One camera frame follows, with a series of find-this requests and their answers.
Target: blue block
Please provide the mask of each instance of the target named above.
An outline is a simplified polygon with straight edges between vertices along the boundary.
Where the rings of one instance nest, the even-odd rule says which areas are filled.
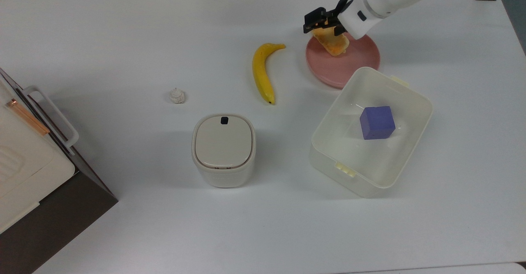
[[[363,139],[388,138],[395,131],[391,107],[370,107],[363,109],[360,116]]]

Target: yellow banana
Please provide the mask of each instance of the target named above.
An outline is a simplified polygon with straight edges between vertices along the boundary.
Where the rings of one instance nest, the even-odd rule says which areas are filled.
[[[254,81],[256,81],[259,94],[261,94],[263,99],[269,104],[274,104],[276,100],[274,98],[274,89],[272,89],[272,85],[268,79],[265,61],[269,55],[274,53],[274,51],[283,48],[285,48],[285,44],[263,44],[256,50],[254,58],[252,58],[252,73],[254,74]]]

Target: translucent plastic box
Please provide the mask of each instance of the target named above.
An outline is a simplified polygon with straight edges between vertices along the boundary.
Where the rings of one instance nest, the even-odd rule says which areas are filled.
[[[390,106],[396,128],[387,139],[363,139],[366,107]],[[358,69],[312,136],[310,164],[361,197],[391,187],[433,112],[424,96],[372,68]]]

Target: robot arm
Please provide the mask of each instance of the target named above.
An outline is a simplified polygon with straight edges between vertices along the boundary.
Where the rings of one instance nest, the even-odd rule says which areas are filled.
[[[335,27],[335,36],[348,31],[355,39],[400,8],[420,0],[340,0],[334,10],[320,7],[305,16],[304,33]]]

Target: bread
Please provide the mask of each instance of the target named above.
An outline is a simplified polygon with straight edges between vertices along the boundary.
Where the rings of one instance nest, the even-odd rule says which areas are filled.
[[[334,27],[314,29],[312,34],[332,56],[345,53],[345,50],[349,47],[349,39],[343,34],[335,36]]]

